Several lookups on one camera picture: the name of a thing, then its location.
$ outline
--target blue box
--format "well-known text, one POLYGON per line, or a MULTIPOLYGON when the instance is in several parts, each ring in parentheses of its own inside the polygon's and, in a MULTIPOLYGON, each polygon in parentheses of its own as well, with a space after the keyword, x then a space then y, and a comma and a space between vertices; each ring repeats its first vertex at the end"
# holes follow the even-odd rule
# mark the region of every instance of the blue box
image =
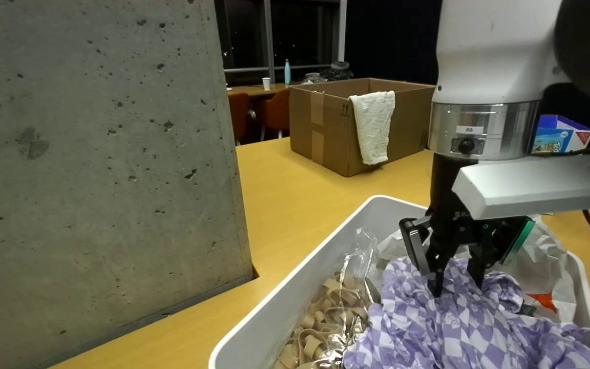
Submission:
POLYGON ((562 114, 541 114, 530 154, 566 154, 588 147, 590 127, 562 114))

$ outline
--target desk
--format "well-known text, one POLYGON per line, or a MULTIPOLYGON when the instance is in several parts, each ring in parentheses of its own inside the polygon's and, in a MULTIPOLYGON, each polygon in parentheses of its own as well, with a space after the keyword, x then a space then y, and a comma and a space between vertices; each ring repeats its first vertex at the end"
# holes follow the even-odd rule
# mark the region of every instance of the desk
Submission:
POLYGON ((229 89, 228 89, 228 95, 246 92, 246 95, 250 95, 250 99, 259 99, 259 96, 272 96, 272 95, 277 95, 279 90, 284 90, 288 86, 284 86, 284 85, 272 85, 271 90, 265 90, 262 85, 229 86, 229 89))
MULTIPOLYGON (((207 367, 222 336, 367 197, 380 192, 426 205, 430 160, 430 151, 421 151, 345 178, 293 154, 289 140, 240 146, 246 221, 260 277, 57 367, 207 367)), ((547 216, 546 221, 584 260, 590 279, 590 229, 579 213, 547 216)))

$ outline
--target plastic bag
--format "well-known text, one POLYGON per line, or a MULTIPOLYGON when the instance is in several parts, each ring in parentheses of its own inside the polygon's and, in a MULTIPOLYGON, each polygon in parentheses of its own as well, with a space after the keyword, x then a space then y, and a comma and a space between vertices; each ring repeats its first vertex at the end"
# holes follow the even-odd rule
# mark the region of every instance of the plastic bag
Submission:
POLYGON ((401 232, 393 232, 388 238, 384 238, 370 255, 370 260, 367 265, 367 279, 370 283, 370 288, 376 288, 373 298, 376 302, 380 302, 380 288, 381 288, 381 277, 385 267, 396 260, 408 256, 403 239, 401 239, 401 232))
POLYGON ((321 283, 274 369, 342 367, 342 355, 368 327, 368 306, 378 289, 367 274, 376 272, 376 249, 378 239, 356 229, 355 251, 345 256, 338 272, 321 283))
POLYGON ((573 322, 575 318, 575 288, 566 269, 567 252, 557 238, 547 229, 541 218, 532 218, 535 227, 523 249, 508 256, 496 271, 516 277, 523 291, 538 306, 556 311, 556 319, 573 322))

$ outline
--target white towel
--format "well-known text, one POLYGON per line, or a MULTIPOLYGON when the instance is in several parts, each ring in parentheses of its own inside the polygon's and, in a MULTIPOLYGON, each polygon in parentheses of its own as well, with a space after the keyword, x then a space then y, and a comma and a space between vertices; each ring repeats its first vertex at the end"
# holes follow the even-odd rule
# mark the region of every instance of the white towel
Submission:
POLYGON ((396 92, 353 95, 356 135, 362 164, 388 163, 392 116, 396 110, 396 92))

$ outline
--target wall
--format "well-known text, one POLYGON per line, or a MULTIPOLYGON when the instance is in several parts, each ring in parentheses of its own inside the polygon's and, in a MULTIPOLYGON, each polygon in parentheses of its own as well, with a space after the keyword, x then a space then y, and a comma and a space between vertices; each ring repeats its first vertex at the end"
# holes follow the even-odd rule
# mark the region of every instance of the wall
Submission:
POLYGON ((0 367, 249 280, 214 3, 0 0, 0 367))

